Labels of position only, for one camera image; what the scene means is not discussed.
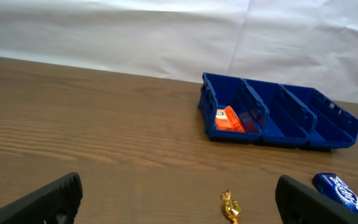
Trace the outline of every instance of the empty bin compartment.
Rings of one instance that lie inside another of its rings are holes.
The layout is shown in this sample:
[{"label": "empty bin compartment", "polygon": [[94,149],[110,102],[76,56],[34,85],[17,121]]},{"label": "empty bin compartment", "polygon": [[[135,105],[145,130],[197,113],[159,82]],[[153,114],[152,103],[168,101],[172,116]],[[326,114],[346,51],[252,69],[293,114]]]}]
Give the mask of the empty bin compartment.
[{"label": "empty bin compartment", "polygon": [[[203,86],[198,107],[205,122],[205,131],[211,139],[256,140],[261,138],[263,119],[267,113],[261,99],[248,89],[240,78],[203,74]],[[245,128],[245,132],[216,129],[217,109],[231,106]]]},{"label": "empty bin compartment", "polygon": [[271,144],[301,146],[310,140],[316,116],[296,96],[277,83],[244,79],[268,108],[263,140]]},{"label": "empty bin compartment", "polygon": [[356,142],[358,119],[314,88],[285,85],[317,116],[312,147],[350,147]]}]

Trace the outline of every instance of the wooden table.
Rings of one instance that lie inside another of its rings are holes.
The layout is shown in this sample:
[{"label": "wooden table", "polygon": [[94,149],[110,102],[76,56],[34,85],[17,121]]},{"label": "wooden table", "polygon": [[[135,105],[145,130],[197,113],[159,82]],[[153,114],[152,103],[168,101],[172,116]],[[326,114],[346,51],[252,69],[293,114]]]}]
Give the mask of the wooden table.
[{"label": "wooden table", "polygon": [[198,83],[0,58],[0,207],[72,171],[77,224],[229,224],[226,189],[240,224],[281,223],[282,174],[312,187],[335,172],[358,195],[358,140],[332,153],[211,142],[199,97]]}]

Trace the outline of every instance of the white sheet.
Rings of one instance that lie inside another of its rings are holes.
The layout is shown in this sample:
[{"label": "white sheet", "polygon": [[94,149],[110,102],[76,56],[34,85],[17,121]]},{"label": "white sheet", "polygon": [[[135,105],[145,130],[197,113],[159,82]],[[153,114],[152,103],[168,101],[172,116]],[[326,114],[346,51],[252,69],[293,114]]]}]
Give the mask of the white sheet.
[{"label": "white sheet", "polygon": [[0,0],[0,56],[191,82],[228,73],[358,103],[358,1],[248,5]]}]

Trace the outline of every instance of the wooden surface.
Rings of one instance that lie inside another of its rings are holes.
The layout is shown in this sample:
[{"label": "wooden surface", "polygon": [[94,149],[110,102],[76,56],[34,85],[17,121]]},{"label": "wooden surface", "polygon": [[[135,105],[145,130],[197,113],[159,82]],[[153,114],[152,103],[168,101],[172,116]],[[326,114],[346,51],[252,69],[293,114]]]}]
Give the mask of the wooden surface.
[{"label": "wooden surface", "polygon": [[0,207],[72,171],[77,224],[229,224],[226,189],[240,224],[281,223],[282,174],[312,187],[335,172],[358,195],[358,140],[332,153],[211,142],[199,97],[198,83],[0,58]]}]

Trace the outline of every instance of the gold foil wrapper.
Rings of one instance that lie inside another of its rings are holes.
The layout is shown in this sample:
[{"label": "gold foil wrapper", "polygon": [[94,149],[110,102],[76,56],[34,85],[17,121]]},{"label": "gold foil wrapper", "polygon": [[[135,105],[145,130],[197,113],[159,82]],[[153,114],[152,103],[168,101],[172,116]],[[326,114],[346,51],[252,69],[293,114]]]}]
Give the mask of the gold foil wrapper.
[{"label": "gold foil wrapper", "polygon": [[231,200],[230,190],[223,192],[221,199],[223,200],[223,213],[228,219],[233,221],[233,224],[237,224],[241,213],[239,202]]}]

